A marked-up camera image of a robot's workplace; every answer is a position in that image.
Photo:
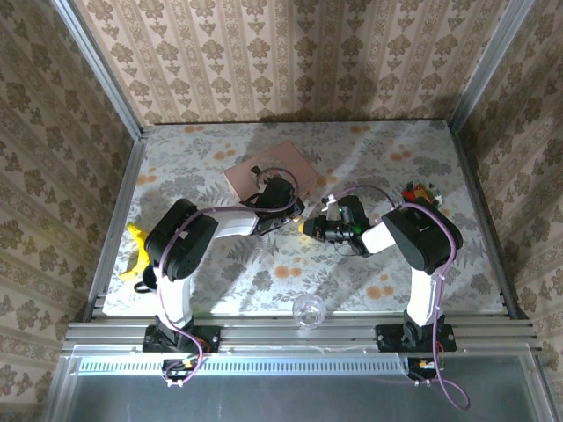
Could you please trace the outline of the pink box with couple picture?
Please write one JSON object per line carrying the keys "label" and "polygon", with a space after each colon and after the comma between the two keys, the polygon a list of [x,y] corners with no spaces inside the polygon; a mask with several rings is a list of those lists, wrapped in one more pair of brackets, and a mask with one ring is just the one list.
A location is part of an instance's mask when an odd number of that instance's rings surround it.
{"label": "pink box with couple picture", "polygon": [[296,177],[302,200],[315,192],[318,174],[291,141],[250,156],[227,169],[224,176],[231,193],[240,200],[247,200],[266,187],[268,178],[279,176],[293,183],[288,171]]}

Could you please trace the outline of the clear glass cup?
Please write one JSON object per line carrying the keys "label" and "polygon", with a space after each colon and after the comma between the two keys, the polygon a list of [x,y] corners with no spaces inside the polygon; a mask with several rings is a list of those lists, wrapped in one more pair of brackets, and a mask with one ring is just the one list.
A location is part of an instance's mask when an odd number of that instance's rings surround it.
{"label": "clear glass cup", "polygon": [[326,305],[320,296],[304,294],[295,299],[292,313],[300,328],[316,329],[325,320]]}

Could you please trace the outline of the leaf pattern bowl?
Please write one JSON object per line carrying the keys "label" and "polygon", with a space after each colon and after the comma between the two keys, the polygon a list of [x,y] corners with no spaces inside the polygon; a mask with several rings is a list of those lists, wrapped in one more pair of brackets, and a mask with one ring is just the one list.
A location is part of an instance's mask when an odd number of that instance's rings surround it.
{"label": "leaf pattern bowl", "polygon": [[426,187],[426,189],[429,192],[429,198],[426,199],[425,197],[417,197],[417,199],[423,198],[424,200],[429,202],[434,207],[440,208],[443,204],[443,195],[442,195],[442,192],[433,183],[425,182],[425,181],[410,181],[405,185],[405,187],[401,190],[401,192],[407,187],[409,187],[409,188],[413,187],[414,188],[418,184],[421,184],[421,185]]}

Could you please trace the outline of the right black connector block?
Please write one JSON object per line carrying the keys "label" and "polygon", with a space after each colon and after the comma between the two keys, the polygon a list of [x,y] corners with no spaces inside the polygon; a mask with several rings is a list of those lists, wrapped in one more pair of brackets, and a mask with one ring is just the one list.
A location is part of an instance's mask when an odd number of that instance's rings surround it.
{"label": "right black connector block", "polygon": [[433,358],[413,358],[407,359],[406,377],[411,380],[416,387],[433,383],[439,383],[439,374],[443,371],[442,363],[435,363]]}

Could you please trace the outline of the black connector block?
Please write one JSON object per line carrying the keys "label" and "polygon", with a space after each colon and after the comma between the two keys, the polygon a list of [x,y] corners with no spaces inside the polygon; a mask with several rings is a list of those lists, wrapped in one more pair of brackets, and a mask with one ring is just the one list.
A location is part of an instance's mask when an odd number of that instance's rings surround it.
{"label": "black connector block", "polygon": [[197,358],[164,360],[162,377],[168,387],[182,387],[193,376],[199,366],[200,362]]}
{"label": "black connector block", "polygon": [[411,380],[416,387],[433,383],[439,383],[439,374],[443,371],[442,363],[435,363],[433,358],[413,358],[407,359],[406,377]]}

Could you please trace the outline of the grey metal sheet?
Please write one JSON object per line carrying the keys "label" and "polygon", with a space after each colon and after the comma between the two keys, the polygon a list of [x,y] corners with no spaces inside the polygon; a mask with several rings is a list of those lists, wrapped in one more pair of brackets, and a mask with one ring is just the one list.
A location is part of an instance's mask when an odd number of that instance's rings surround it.
{"label": "grey metal sheet", "polygon": [[[563,422],[540,359],[526,347],[444,358],[439,383],[403,375],[200,375],[168,387],[162,375],[80,375],[81,353],[55,373],[40,422]],[[233,357],[387,357],[225,354]]]}

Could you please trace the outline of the left black connector block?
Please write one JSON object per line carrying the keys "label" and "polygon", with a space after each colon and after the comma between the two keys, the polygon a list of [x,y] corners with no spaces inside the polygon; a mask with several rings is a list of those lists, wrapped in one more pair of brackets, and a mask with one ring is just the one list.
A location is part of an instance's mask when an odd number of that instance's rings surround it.
{"label": "left black connector block", "polygon": [[193,376],[199,366],[200,362],[197,358],[164,360],[162,377],[168,387],[182,387]]}

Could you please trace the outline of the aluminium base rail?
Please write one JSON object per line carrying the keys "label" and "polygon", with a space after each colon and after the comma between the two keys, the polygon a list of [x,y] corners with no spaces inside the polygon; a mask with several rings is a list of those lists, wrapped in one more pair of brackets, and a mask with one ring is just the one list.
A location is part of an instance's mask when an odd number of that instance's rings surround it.
{"label": "aluminium base rail", "polygon": [[[457,350],[461,353],[492,351],[500,353],[527,346],[534,351],[542,341],[534,334],[531,322],[514,320],[503,315],[447,316],[452,325]],[[67,330],[62,350],[101,353],[139,353],[146,328],[152,318],[95,318],[87,323],[72,323]],[[400,324],[400,315],[337,315],[329,316],[316,329],[300,328],[290,316],[278,317],[211,317],[200,318],[198,324],[222,327],[222,353],[242,354],[246,351],[312,351],[336,353],[356,347],[372,351],[377,346],[379,324]]]}

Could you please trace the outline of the right black mount plate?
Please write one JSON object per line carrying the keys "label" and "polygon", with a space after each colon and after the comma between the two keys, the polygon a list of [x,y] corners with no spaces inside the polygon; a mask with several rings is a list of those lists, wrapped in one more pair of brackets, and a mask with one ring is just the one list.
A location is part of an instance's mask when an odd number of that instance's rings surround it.
{"label": "right black mount plate", "polygon": [[[433,350],[433,325],[418,327],[411,323],[379,324],[376,341],[382,353],[430,353]],[[450,324],[438,324],[436,329],[437,350],[455,352],[457,343]]]}

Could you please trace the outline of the black mount plate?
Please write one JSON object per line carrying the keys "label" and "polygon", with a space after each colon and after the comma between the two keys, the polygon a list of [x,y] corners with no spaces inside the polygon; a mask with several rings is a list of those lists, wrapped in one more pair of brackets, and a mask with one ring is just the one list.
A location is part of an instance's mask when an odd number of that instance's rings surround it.
{"label": "black mount plate", "polygon": [[[221,328],[215,325],[196,325],[190,332],[204,353],[217,353],[221,340]],[[144,333],[144,353],[198,353],[197,345],[185,335],[165,328],[163,331],[150,324]]]}
{"label": "black mount plate", "polygon": [[[376,341],[382,353],[430,353],[433,350],[433,325],[418,327],[411,323],[379,324]],[[437,350],[455,352],[457,343],[450,324],[438,324],[436,329]]]}

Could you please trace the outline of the left black mount plate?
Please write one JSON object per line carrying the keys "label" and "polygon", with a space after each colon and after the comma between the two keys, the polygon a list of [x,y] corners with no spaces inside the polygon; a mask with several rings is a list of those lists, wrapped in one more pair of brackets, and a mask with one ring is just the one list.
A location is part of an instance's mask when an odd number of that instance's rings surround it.
{"label": "left black mount plate", "polygon": [[[190,332],[204,353],[217,353],[221,340],[221,328],[215,325],[196,325]],[[185,335],[165,328],[163,331],[150,324],[144,333],[144,353],[198,353],[197,345]]]}

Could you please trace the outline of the left aluminium side rail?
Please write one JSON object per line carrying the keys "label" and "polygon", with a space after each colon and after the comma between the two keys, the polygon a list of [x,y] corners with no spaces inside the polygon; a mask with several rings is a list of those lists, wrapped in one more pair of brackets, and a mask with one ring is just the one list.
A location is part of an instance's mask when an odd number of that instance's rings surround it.
{"label": "left aluminium side rail", "polygon": [[131,149],[128,164],[121,183],[121,188],[115,202],[113,216],[106,233],[106,239],[99,256],[98,266],[92,280],[88,301],[84,308],[82,318],[83,323],[91,321],[94,315],[96,301],[106,292],[111,281],[114,263],[121,243],[122,232],[126,226],[128,210],[135,190],[140,167],[142,165],[145,146],[146,137],[141,135],[134,142]]}

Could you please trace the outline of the right aluminium corner post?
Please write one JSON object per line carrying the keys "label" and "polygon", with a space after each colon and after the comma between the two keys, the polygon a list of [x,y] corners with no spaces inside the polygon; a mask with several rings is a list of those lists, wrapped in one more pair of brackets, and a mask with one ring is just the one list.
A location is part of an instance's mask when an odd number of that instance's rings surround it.
{"label": "right aluminium corner post", "polygon": [[509,0],[479,64],[450,117],[448,126],[452,134],[459,133],[468,121],[534,2],[535,0]]}

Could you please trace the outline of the aluminium corner post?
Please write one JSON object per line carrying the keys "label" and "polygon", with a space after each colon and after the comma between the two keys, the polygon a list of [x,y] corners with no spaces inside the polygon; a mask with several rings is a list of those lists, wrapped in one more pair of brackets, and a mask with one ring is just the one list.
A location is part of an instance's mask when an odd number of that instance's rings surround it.
{"label": "aluminium corner post", "polygon": [[535,0],[509,0],[479,64],[450,117],[448,126],[452,134],[459,133],[468,121],[534,2]]}
{"label": "aluminium corner post", "polygon": [[132,139],[137,142],[143,134],[143,126],[135,116],[117,77],[103,55],[75,0],[51,0],[80,52],[91,67],[102,90],[112,103],[121,122]]}

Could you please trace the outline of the left aluminium corner post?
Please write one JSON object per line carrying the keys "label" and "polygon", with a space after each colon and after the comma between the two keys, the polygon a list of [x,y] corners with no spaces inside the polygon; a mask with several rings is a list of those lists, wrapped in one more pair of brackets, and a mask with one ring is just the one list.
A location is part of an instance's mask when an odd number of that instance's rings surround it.
{"label": "left aluminium corner post", "polygon": [[143,134],[143,126],[135,116],[117,77],[103,55],[75,0],[51,0],[80,52],[91,67],[102,90],[112,103],[121,122],[132,139],[137,142]]}

